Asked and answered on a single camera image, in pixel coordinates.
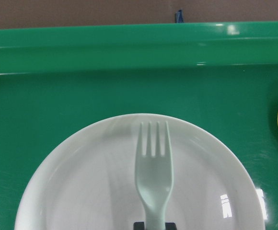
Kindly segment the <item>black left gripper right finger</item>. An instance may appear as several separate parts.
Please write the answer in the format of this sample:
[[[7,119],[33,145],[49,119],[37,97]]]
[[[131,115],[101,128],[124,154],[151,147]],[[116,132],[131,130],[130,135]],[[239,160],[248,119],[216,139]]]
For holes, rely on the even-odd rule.
[[[166,222],[165,230],[177,230],[177,226],[174,222]]]

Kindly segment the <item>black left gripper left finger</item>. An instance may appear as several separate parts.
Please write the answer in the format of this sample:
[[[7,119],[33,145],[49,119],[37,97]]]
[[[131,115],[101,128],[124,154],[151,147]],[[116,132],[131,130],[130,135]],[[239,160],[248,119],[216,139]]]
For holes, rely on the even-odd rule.
[[[144,222],[134,222],[133,230],[145,230]]]

